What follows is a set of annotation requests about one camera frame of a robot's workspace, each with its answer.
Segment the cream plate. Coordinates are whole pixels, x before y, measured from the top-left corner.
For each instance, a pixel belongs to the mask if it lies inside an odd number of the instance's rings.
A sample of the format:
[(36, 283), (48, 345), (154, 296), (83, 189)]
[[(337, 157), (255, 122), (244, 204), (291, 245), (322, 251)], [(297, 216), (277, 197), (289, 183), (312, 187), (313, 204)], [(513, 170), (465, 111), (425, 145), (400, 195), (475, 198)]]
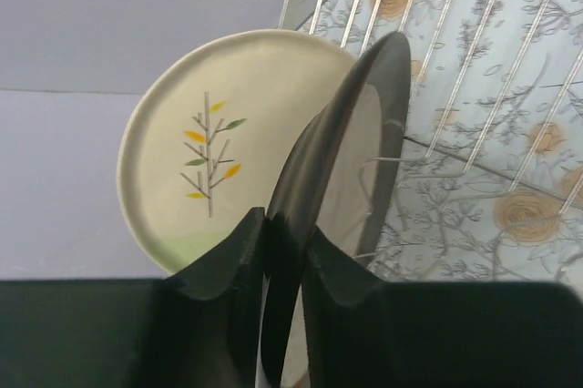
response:
[(174, 273), (268, 205), (293, 145), (354, 64), (332, 42), (253, 30), (201, 46), (141, 98), (118, 155), (118, 198), (140, 248)]

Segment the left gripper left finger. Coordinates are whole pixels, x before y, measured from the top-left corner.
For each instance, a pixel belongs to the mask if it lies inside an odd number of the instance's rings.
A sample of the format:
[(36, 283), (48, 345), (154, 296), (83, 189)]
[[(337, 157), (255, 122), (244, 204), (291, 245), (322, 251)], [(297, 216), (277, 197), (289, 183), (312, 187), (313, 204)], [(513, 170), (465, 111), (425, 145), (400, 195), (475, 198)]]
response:
[(165, 279), (1, 284), (4, 387), (252, 387), (264, 211)]

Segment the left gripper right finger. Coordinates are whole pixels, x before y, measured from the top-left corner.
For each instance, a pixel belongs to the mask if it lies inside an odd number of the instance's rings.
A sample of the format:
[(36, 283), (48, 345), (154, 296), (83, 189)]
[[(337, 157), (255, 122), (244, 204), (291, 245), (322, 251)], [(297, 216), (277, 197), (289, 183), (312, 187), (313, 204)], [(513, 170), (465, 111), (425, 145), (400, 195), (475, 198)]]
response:
[(316, 232), (302, 299), (314, 387), (579, 387), (582, 302), (551, 282), (386, 282)]

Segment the brown rim beige plate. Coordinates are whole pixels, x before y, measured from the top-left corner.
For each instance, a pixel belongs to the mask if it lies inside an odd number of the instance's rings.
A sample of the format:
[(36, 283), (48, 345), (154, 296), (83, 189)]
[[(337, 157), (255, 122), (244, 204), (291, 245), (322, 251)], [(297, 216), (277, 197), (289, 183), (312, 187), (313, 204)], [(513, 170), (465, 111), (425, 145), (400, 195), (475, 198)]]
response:
[(281, 382), (315, 233), (361, 265), (376, 250), (399, 170), (410, 96), (410, 44), (394, 31), (357, 59), (281, 170), (267, 211), (261, 320), (261, 371), (270, 387)]

